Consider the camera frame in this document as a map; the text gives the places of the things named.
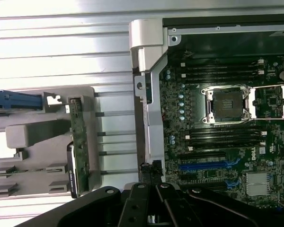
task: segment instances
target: cpu socket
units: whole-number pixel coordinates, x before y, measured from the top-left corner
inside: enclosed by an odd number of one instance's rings
[[[249,88],[244,85],[211,86],[201,90],[206,99],[206,124],[237,124],[248,121]]]

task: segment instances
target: circuit board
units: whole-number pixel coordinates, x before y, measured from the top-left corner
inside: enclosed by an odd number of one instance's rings
[[[83,192],[89,190],[89,152],[81,99],[71,99],[68,106],[73,140],[69,150],[70,153],[72,151],[73,153],[68,156],[68,162],[74,171],[74,173],[72,173],[72,170],[69,171],[72,188],[71,196],[78,198]]]
[[[284,209],[283,93],[284,56],[169,56],[160,74],[166,181]]]

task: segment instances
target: ribbed metal surface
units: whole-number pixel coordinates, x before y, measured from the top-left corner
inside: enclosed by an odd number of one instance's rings
[[[122,187],[137,180],[136,173],[128,173],[136,166],[128,23],[154,17],[284,13],[284,0],[277,4],[272,0],[0,0],[0,89],[94,87],[97,131],[111,132],[99,136],[102,171],[124,171],[105,175],[104,185]]]

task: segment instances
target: white sticker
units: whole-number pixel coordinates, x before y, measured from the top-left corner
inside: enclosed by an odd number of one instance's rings
[[[270,36],[284,36],[284,31],[274,32]]]
[[[259,154],[263,155],[263,154],[265,154],[265,153],[266,153],[265,147],[260,147],[260,149],[259,149]]]

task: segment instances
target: motherboard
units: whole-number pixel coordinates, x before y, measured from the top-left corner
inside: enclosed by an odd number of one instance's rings
[[[167,182],[284,209],[284,56],[169,56],[160,104]]]

